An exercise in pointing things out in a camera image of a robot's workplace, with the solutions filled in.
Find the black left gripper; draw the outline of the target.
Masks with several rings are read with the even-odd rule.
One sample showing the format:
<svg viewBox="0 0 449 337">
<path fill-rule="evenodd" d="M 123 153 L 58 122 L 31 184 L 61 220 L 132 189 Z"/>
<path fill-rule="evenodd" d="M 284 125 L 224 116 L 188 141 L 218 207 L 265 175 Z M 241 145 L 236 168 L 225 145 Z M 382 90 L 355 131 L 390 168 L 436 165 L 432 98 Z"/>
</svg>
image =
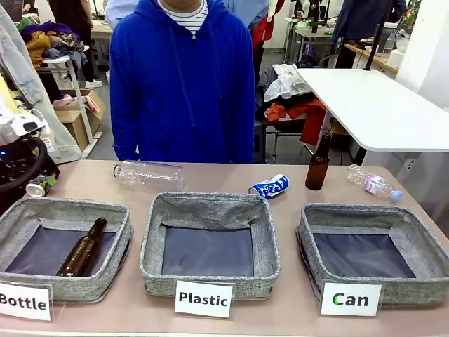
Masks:
<svg viewBox="0 0 449 337">
<path fill-rule="evenodd" d="M 42 139 L 24 136 L 1 146 L 1 186 L 24 186 L 38 176 L 59 175 Z"/>
</svg>

